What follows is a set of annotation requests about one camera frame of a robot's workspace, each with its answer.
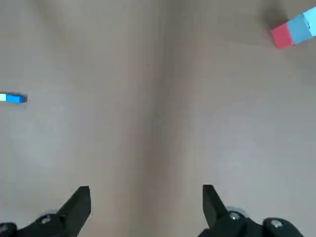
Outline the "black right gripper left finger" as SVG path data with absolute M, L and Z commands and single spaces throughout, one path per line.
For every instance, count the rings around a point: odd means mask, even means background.
M 13 222 L 0 224 L 2 237 L 76 237 L 91 213 L 88 186 L 79 187 L 56 213 L 45 214 L 18 229 Z

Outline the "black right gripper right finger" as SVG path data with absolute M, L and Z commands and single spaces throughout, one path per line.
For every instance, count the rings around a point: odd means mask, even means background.
M 257 224 L 237 210 L 225 207 L 213 185 L 203 185 L 202 206 L 208 228 L 200 237 L 303 237 L 289 221 L 271 217 Z

